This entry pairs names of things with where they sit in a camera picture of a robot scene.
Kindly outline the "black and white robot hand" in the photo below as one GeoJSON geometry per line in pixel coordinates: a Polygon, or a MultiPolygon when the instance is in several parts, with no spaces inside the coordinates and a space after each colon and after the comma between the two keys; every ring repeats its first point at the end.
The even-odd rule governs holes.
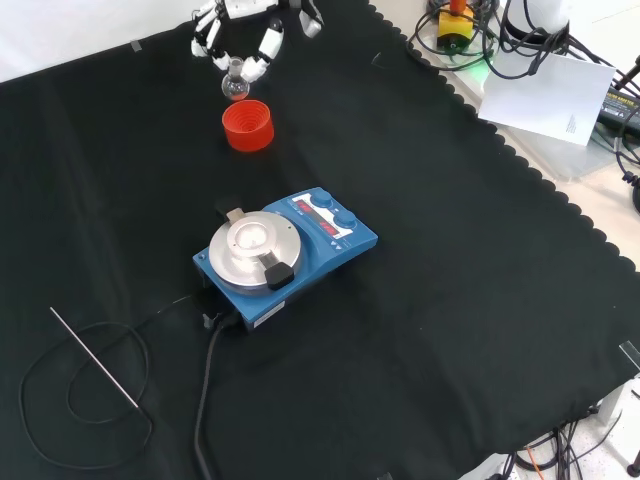
{"type": "Polygon", "coordinates": [[[302,33],[314,38],[323,28],[320,10],[313,1],[207,1],[192,13],[195,22],[191,52],[208,57],[218,70],[232,73],[232,57],[219,39],[224,27],[248,20],[268,19],[269,23],[257,52],[242,61],[239,76],[248,83],[260,79],[277,57],[285,38],[280,11],[297,11],[302,33]]]}

